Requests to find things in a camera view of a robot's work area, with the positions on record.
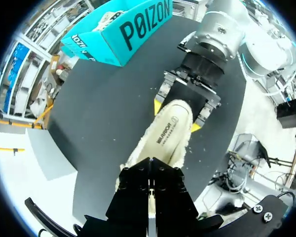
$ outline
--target metal rod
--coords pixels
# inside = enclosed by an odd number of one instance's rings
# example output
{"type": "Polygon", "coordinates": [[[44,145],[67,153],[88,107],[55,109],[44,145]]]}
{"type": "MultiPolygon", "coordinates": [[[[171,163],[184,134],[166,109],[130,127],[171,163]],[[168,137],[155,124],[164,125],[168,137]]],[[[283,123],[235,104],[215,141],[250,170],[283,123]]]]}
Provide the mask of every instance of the metal rod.
{"type": "Polygon", "coordinates": [[[50,110],[53,108],[53,106],[54,106],[54,105],[51,105],[50,107],[48,107],[48,109],[45,110],[44,113],[42,113],[42,114],[41,114],[41,115],[35,120],[35,122],[34,122],[33,124],[38,123],[38,122],[41,120],[41,118],[44,117],[45,114],[47,114],[48,111],[50,111],[50,110]]]}
{"type": "Polygon", "coordinates": [[[24,123],[10,122],[10,121],[2,121],[2,120],[0,120],[0,124],[12,125],[12,126],[17,126],[17,127],[30,127],[30,128],[41,129],[40,125],[35,125],[33,127],[31,124],[24,124],[24,123]]]}

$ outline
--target bolt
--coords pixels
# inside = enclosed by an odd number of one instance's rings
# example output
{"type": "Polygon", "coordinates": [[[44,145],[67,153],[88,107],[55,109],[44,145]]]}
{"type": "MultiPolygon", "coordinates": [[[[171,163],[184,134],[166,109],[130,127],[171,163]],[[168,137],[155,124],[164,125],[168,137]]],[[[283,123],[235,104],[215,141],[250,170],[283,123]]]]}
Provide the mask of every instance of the bolt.
{"type": "Polygon", "coordinates": [[[263,207],[260,204],[257,204],[253,207],[254,213],[261,213],[263,211],[263,207]]]}
{"type": "Polygon", "coordinates": [[[222,34],[226,34],[226,30],[223,27],[218,27],[218,32],[222,33],[222,34]]]}
{"type": "Polygon", "coordinates": [[[271,212],[267,212],[263,216],[263,219],[264,219],[265,222],[269,222],[270,220],[272,220],[272,218],[273,218],[273,215],[272,215],[271,212]]]}

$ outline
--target white floor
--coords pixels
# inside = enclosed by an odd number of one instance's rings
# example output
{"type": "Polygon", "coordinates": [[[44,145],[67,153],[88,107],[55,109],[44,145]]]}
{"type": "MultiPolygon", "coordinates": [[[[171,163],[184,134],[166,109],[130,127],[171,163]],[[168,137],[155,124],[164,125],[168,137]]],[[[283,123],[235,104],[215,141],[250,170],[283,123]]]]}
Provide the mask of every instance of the white floor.
{"type": "MultiPolygon", "coordinates": [[[[271,158],[293,161],[296,152],[296,128],[282,128],[276,119],[274,105],[252,81],[248,81],[246,85],[243,106],[230,148],[233,148],[238,134],[242,133],[255,135],[267,149],[271,158]]],[[[284,183],[282,183],[282,179],[277,178],[283,173],[289,173],[290,168],[275,164],[269,168],[264,161],[261,162],[257,171],[273,181],[285,184],[285,176],[283,176],[284,183]]],[[[259,175],[255,175],[254,180],[275,189],[272,182],[259,175]]],[[[221,195],[221,190],[218,187],[208,186],[195,202],[198,212],[207,212],[211,215],[217,208],[217,201],[221,195]]]]}

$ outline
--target shoe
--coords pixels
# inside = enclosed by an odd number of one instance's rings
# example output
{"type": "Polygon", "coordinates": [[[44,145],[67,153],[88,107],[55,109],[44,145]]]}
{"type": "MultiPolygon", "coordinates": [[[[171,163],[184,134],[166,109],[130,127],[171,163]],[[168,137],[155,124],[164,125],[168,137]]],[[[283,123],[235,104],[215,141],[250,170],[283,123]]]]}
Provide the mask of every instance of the shoe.
{"type": "Polygon", "coordinates": [[[101,20],[98,23],[98,26],[94,28],[92,31],[103,31],[106,26],[108,26],[113,20],[115,20],[117,17],[125,13],[125,11],[117,11],[117,12],[111,12],[108,11],[103,15],[101,20]]]}
{"type": "MultiPolygon", "coordinates": [[[[191,136],[193,115],[191,107],[183,100],[173,100],[154,118],[124,167],[132,167],[147,157],[157,158],[171,167],[182,168],[186,146],[191,136]]],[[[153,196],[149,197],[149,218],[154,218],[153,196]]]]}

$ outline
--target black surface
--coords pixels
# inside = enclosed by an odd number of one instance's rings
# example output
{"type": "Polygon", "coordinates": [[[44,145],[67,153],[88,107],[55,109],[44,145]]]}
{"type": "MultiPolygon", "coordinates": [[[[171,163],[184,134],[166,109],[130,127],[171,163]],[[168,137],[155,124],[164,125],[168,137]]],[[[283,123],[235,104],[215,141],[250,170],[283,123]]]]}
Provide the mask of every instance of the black surface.
{"type": "MultiPolygon", "coordinates": [[[[135,53],[115,67],[79,60],[57,96],[49,131],[78,170],[73,215],[104,218],[125,163],[153,121],[153,99],[164,70],[178,67],[185,53],[178,43],[198,22],[173,16],[135,53]]],[[[208,184],[236,128],[245,90],[237,60],[226,66],[217,93],[222,106],[192,134],[182,168],[193,200],[208,184]]]]}

